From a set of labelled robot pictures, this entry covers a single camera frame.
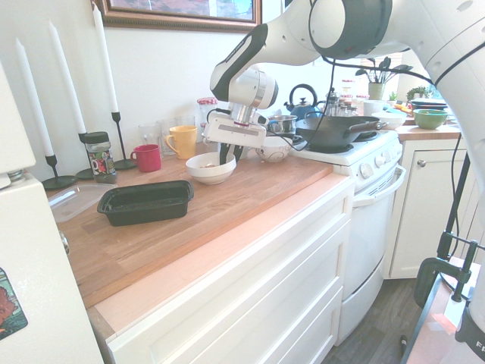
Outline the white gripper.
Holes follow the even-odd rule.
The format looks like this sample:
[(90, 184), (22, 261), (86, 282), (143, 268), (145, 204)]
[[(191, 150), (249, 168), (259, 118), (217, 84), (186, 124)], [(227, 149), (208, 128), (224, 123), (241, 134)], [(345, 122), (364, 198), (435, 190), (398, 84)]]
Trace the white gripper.
[(260, 148), (264, 144), (268, 119), (258, 112), (249, 119), (248, 126), (238, 125), (229, 115), (219, 112), (212, 112), (208, 116), (208, 123), (205, 125), (205, 138), (212, 142), (220, 143), (219, 163), (227, 163), (227, 155), (230, 144), (233, 147), (233, 154), (239, 160), (244, 146)]

